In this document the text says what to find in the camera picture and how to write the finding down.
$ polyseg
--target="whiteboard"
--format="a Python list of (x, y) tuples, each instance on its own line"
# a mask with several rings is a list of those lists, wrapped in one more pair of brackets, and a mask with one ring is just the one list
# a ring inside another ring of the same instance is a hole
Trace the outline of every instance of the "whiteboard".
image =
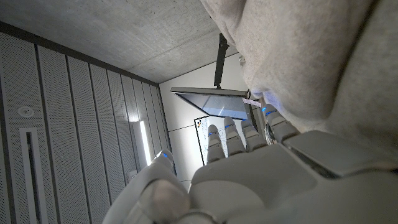
[[(241, 120), (234, 119), (236, 129), (238, 130), (238, 134), (240, 135), (243, 146), (246, 147), (246, 140), (244, 138), (241, 126)], [(224, 129), (224, 118), (219, 118), (215, 116), (208, 116), (204, 118), (195, 119), (195, 126), (197, 128), (199, 146), (202, 154), (202, 161), (204, 165), (207, 164), (207, 150), (208, 150), (208, 127), (214, 124), (218, 129), (218, 134), (220, 136), (221, 144), (223, 146), (225, 157), (228, 157), (228, 149), (226, 146), (226, 135)]]

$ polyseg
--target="acoustic panel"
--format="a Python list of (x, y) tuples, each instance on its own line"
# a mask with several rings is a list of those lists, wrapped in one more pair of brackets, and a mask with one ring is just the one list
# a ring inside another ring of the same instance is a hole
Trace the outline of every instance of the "acoustic panel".
[(154, 103), (152, 101), (152, 93), (150, 91), (150, 86), (146, 83), (142, 84), (142, 89), (144, 90), (145, 105), (148, 112), (150, 134), (152, 136), (152, 142), (154, 144), (154, 152), (155, 155), (157, 155), (162, 150), (162, 146), (160, 145), (159, 130), (157, 129), (157, 121)]
[(68, 57), (70, 81), (92, 223), (102, 223), (109, 193), (88, 63)]
[(122, 75), (122, 84), (124, 91), (124, 98), (126, 99), (126, 108), (130, 122), (139, 121), (136, 96), (134, 95), (134, 87), (132, 86), (131, 78)]
[[(19, 128), (35, 127), (37, 128), (40, 147), (47, 218), (49, 223), (56, 223), (57, 216), (49, 149), (45, 134), (42, 95), (40, 93), (34, 45), (0, 33), (0, 77), (16, 221), (17, 223), (29, 223)], [(33, 116), (26, 118), (19, 115), (18, 109), (22, 106), (32, 108), (34, 111)]]
[(156, 88), (156, 91), (157, 91), (157, 97), (159, 99), (159, 104), (160, 104), (160, 112), (162, 113), (163, 127), (164, 127), (164, 131), (166, 133), (167, 149), (169, 149), (171, 151), (169, 131), (167, 129), (166, 117), (165, 117), (164, 110), (163, 110), (162, 95), (160, 94), (159, 88)]
[(141, 170), (140, 162), (139, 162), (139, 154), (137, 150), (137, 143), (136, 137), (134, 134), (134, 128), (132, 126), (133, 122), (139, 121), (138, 118), (138, 110), (137, 110), (137, 103), (136, 103), (136, 96), (134, 95), (134, 87), (132, 86), (132, 80), (129, 77), (121, 75), (122, 78), (122, 86), (123, 86), (123, 93), (124, 99), (126, 100), (126, 109), (127, 115), (129, 118), (129, 125), (130, 125), (130, 132), (131, 132), (131, 139), (132, 139), (132, 147), (134, 150), (134, 155), (136, 157), (136, 166), (137, 171)]
[(111, 201), (114, 202), (126, 186), (123, 177), (123, 167), (119, 151), (118, 136), (114, 123), (114, 115), (109, 92), (106, 70), (96, 65), (90, 65), (91, 81), (98, 117), (99, 135), (105, 158), (105, 169), (108, 174), (108, 186)]
[(132, 148), (129, 118), (127, 117), (126, 102), (120, 74), (108, 71), (109, 90), (113, 103), (116, 131), (118, 132), (119, 147), (123, 162), (124, 176), (128, 180), (128, 173), (137, 170), (134, 151)]
[[(142, 89), (142, 83), (137, 80), (132, 80), (132, 85), (134, 87), (134, 94), (136, 95), (136, 102), (137, 102), (137, 110), (138, 110), (138, 117), (140, 121), (144, 121), (148, 119), (148, 113), (147, 113), (147, 107), (145, 104), (145, 98), (144, 98), (144, 90)], [(149, 152), (151, 159), (155, 157), (155, 151), (154, 151), (154, 143), (152, 142), (152, 138), (150, 136), (150, 127), (149, 123), (146, 123), (146, 131), (148, 134), (148, 146), (149, 146)]]
[(11, 223), (10, 207), (8, 204), (8, 190), (6, 166), (2, 148), (1, 126), (0, 126), (0, 223)]
[(164, 128), (161, 102), (159, 101), (159, 95), (157, 94), (157, 91), (158, 88), (156, 88), (155, 86), (150, 86), (150, 92), (152, 94), (152, 101), (154, 103), (154, 110), (156, 115), (157, 129), (159, 130), (160, 146), (162, 147), (162, 150), (168, 150), (169, 148), (167, 147), (167, 140), (166, 140), (167, 132), (166, 129)]
[(39, 47), (50, 144), (62, 223), (89, 223), (65, 56)]

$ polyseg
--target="gray fabric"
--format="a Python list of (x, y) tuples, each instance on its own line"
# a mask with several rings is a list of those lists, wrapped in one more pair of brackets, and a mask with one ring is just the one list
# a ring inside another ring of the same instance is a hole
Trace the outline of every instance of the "gray fabric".
[(300, 131), (398, 158), (398, 1), (376, 4), (359, 40), (372, 0), (201, 1), (245, 56), (255, 96)]

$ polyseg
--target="ceiling-mounted monitor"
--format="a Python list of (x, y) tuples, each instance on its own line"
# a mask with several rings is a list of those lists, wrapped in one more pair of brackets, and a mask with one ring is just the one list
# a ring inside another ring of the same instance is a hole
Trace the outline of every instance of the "ceiling-mounted monitor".
[(245, 91), (173, 87), (171, 92), (207, 115), (233, 119), (251, 117), (249, 106), (243, 103), (247, 98)]

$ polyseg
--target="monitor mount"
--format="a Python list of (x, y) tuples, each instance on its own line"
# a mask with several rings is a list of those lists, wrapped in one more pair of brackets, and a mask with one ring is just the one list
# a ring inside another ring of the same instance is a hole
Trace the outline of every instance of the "monitor mount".
[(218, 44), (218, 55), (216, 63), (216, 74), (214, 77), (214, 86), (217, 90), (221, 89), (221, 78), (223, 77), (224, 60), (226, 49), (229, 45), (226, 43), (226, 39), (223, 34), (220, 34), (220, 43)]

